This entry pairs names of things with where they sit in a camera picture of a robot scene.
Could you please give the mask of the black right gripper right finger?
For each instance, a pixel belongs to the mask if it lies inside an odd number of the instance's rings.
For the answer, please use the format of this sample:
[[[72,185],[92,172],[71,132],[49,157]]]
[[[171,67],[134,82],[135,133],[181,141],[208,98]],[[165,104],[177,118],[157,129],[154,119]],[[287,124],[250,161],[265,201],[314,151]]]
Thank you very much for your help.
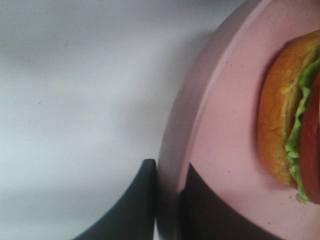
[[[229,207],[191,165],[180,204],[182,240],[274,240],[275,236]]]

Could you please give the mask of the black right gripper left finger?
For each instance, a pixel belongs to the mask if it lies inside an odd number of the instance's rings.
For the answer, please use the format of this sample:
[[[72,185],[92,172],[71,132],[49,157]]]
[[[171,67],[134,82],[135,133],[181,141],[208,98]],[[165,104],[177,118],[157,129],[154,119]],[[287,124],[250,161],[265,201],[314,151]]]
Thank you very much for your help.
[[[152,240],[157,205],[157,165],[145,159],[121,198],[76,240]]]

